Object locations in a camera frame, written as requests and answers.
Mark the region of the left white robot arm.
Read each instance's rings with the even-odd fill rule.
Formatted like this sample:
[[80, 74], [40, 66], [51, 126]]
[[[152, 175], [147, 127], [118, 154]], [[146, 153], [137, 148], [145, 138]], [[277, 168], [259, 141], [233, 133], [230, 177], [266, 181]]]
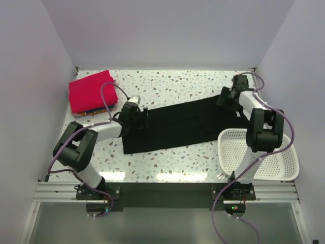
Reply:
[[132, 129], [149, 128], [148, 108], [139, 107], [139, 97], [131, 97], [117, 116], [107, 122], [82, 125], [68, 124], [53, 150], [48, 172], [71, 172], [84, 185], [93, 199], [101, 199], [106, 191], [105, 179], [95, 170], [90, 160], [97, 142], [127, 135]]

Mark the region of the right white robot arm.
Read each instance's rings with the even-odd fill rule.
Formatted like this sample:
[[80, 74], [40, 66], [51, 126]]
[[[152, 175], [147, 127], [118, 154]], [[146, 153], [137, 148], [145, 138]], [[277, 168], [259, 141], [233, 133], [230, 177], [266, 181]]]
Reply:
[[232, 78], [232, 87], [223, 87], [216, 105], [239, 112], [248, 120], [246, 131], [247, 150], [238, 168], [233, 172], [234, 180], [242, 184], [253, 182], [263, 160], [280, 148], [283, 139], [283, 112], [268, 107], [259, 96], [260, 88], [250, 88], [244, 72]]

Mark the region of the black t shirt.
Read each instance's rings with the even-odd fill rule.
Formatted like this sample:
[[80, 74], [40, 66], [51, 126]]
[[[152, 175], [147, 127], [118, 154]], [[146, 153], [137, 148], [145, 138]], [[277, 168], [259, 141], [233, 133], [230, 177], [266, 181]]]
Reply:
[[123, 136], [124, 154], [210, 142], [217, 140], [225, 129], [247, 128], [247, 118], [218, 106], [218, 98], [213, 96], [149, 110], [149, 127], [132, 129]]

